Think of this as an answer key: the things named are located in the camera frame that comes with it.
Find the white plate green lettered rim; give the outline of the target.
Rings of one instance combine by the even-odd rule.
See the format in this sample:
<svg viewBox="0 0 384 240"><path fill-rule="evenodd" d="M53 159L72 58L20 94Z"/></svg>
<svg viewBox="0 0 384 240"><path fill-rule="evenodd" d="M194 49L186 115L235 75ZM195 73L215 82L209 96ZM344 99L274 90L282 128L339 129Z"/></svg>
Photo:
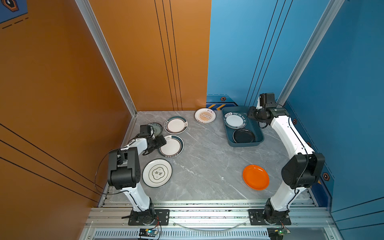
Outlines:
<svg viewBox="0 0 384 240"><path fill-rule="evenodd" d="M239 112L229 112L224 115L224 123L228 128L231 129L243 129L247 123L247 117Z"/></svg>

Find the black plate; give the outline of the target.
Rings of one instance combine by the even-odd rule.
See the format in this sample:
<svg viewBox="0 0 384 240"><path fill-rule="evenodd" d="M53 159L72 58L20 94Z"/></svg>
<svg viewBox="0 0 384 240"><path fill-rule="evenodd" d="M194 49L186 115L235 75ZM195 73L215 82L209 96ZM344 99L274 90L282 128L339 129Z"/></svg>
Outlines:
<svg viewBox="0 0 384 240"><path fill-rule="evenodd" d="M238 129L233 133L233 140L235 143L253 143L256 141L254 133L247 129Z"/></svg>

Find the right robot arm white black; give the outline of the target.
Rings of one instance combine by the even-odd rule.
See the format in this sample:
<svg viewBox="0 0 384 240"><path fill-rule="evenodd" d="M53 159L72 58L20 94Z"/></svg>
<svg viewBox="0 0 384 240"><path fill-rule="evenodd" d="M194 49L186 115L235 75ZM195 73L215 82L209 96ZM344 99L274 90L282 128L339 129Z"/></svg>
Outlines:
<svg viewBox="0 0 384 240"><path fill-rule="evenodd" d="M272 127L285 146L289 161L281 170L282 184L267 200L264 218L270 224L286 218L293 201L318 182L324 164L323 154L316 153L300 135L284 106L275 100L275 94L261 94L255 107L250 107L248 118Z"/></svg>

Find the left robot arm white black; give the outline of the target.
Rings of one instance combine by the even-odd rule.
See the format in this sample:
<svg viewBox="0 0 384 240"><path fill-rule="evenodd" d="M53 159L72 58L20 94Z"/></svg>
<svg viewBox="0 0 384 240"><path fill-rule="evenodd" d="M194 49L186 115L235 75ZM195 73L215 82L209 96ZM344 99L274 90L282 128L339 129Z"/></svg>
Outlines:
<svg viewBox="0 0 384 240"><path fill-rule="evenodd" d="M137 216L155 215L152 200L141 186L140 155L149 155L166 145L164 136L154 136L150 125L141 125L140 132L125 147L108 153L108 184L123 193Z"/></svg>

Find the teal plastic bin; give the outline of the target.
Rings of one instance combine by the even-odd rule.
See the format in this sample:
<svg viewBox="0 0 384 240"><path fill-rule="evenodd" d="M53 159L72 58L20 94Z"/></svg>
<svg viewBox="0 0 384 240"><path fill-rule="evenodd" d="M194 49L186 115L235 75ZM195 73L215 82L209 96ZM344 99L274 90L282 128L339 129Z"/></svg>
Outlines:
<svg viewBox="0 0 384 240"><path fill-rule="evenodd" d="M222 109L223 121L224 121L224 115L229 113L229 112L239 112L239 113L244 114L247 117L248 110L249 110L249 107L242 107L242 106L225 107ZM228 128L225 125L228 143L231 147L234 147L234 148L236 148L236 147L255 147L264 141L264 134L263 134L261 128L259 127L258 122L255 120L249 119L248 117L247 117L247 119L248 119L248 123L243 129L247 129L247 130L252 131L256 137L256 141L253 143L242 143L242 144L235 143L233 140L233 133L234 133L235 129Z"/></svg>

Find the small green patterned plate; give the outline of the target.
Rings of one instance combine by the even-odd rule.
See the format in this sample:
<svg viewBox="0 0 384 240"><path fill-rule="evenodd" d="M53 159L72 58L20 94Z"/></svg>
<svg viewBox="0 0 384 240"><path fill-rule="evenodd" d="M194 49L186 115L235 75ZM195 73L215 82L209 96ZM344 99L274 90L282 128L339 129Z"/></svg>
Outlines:
<svg viewBox="0 0 384 240"><path fill-rule="evenodd" d="M150 123L148 124L151 128L151 137L154 139L155 137L159 136L163 132L163 127L159 123Z"/></svg>

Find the white plate dark green rim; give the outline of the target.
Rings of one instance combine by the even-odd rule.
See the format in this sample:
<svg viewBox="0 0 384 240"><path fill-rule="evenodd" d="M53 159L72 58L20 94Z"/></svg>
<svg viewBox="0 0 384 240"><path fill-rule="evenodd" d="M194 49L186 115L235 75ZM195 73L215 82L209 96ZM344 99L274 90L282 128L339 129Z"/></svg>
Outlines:
<svg viewBox="0 0 384 240"><path fill-rule="evenodd" d="M188 121L181 116L174 116L167 119L164 123L164 129L170 134L183 133L188 128Z"/></svg>

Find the white orange sunburst plate back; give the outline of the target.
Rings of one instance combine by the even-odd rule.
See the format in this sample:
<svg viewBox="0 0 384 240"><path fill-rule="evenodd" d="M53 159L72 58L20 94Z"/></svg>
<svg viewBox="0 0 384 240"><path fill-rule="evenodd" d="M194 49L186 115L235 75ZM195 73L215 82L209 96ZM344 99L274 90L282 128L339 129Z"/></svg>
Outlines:
<svg viewBox="0 0 384 240"><path fill-rule="evenodd" d="M201 124L210 124L215 121L216 117L216 113L209 108L198 109L194 114L195 120Z"/></svg>

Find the left green circuit board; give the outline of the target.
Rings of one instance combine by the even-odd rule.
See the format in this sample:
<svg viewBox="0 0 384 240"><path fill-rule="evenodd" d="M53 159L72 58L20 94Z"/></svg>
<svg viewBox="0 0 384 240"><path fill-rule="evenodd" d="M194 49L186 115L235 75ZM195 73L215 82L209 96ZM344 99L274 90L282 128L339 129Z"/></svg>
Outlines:
<svg viewBox="0 0 384 240"><path fill-rule="evenodd" d="M155 240L160 235L157 229L140 229L138 233L139 240Z"/></svg>

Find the right green circuit board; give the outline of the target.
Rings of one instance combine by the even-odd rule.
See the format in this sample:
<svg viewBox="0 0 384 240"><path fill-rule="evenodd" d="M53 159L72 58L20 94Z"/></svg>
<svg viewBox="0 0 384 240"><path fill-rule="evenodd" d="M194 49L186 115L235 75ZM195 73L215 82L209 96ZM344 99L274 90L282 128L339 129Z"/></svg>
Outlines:
<svg viewBox="0 0 384 240"><path fill-rule="evenodd" d="M285 235L291 233L290 230L285 229L267 229L268 235L271 240L283 240Z"/></svg>

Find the aluminium frame rail front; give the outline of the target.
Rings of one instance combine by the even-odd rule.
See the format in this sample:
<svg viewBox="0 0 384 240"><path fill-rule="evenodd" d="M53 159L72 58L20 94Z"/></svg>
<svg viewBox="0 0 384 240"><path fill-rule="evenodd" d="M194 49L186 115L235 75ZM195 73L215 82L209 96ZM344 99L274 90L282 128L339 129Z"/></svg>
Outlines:
<svg viewBox="0 0 384 240"><path fill-rule="evenodd" d="M168 209L169 227L223 227L235 225L249 228L251 223L248 211L263 210L266 200L222 200L222 201L158 201L155 209ZM86 228L126 228L126 218L132 208L126 202L104 203L101 208L93 208L86 220ZM328 228L336 224L326 208L317 207L311 199L299 199L290 208L292 228Z"/></svg>

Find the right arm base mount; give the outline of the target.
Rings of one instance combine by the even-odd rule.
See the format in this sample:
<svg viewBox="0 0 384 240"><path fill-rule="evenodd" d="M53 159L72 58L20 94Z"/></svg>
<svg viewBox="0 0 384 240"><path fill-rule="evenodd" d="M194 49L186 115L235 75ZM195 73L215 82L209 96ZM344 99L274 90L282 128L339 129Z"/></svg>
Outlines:
<svg viewBox="0 0 384 240"><path fill-rule="evenodd" d="M267 211L262 209L249 209L249 220L252 226L290 226L292 224L289 211Z"/></svg>

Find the right aluminium corner post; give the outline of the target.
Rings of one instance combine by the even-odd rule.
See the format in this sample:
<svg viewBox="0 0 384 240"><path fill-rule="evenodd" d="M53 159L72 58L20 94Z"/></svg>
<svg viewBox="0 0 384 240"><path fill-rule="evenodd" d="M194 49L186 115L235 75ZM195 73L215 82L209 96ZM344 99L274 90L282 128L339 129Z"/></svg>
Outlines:
<svg viewBox="0 0 384 240"><path fill-rule="evenodd" d="M277 103L283 105L287 100L290 94L292 93L294 87L299 81L301 75L306 69L308 63L310 62L312 56L317 50L319 44L326 35L329 27L333 23L336 15L340 11L345 0L331 0L329 1L327 7L325 8L322 16L320 17L309 41L307 42L299 60L297 61L290 77L288 78Z"/></svg>

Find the aluminium corner post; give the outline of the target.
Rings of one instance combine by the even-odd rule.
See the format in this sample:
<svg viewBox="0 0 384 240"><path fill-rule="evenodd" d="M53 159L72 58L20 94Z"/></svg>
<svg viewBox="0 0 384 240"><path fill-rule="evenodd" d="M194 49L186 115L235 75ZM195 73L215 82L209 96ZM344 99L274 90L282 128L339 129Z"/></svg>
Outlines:
<svg viewBox="0 0 384 240"><path fill-rule="evenodd" d="M288 78L277 103L283 105L287 100L290 94L292 93L294 87L299 81L301 75L306 69L308 63L310 62L312 56L317 50L319 44L326 35L329 27L333 23L336 15L340 11L345 0L331 0L329 1L327 7L325 8L322 16L320 17L309 41L307 42L299 60L297 61L290 77Z"/></svg>
<svg viewBox="0 0 384 240"><path fill-rule="evenodd" d="M125 84L123 76L119 70L119 67L114 59L111 49L107 43L107 40L103 34L97 17L92 9L91 3L86 0L75 0L83 19L85 20L87 27L89 28L92 37L110 71L111 76L131 114L132 117L137 116L137 109L134 105L132 97Z"/></svg>

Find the left aluminium corner post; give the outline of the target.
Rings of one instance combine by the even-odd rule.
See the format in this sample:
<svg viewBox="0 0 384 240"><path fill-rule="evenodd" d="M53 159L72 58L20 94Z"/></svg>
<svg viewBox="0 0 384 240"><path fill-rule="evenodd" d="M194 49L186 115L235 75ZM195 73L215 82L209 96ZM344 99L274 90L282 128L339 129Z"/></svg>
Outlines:
<svg viewBox="0 0 384 240"><path fill-rule="evenodd" d="M114 59L111 49L107 43L107 40L103 34L97 17L92 9L91 3L86 0L75 0L83 19L85 20L87 27L89 28L92 37L110 71L111 76L131 114L132 117L137 116L137 109L134 105L132 97L125 84L123 76L119 70L119 67Z"/></svg>

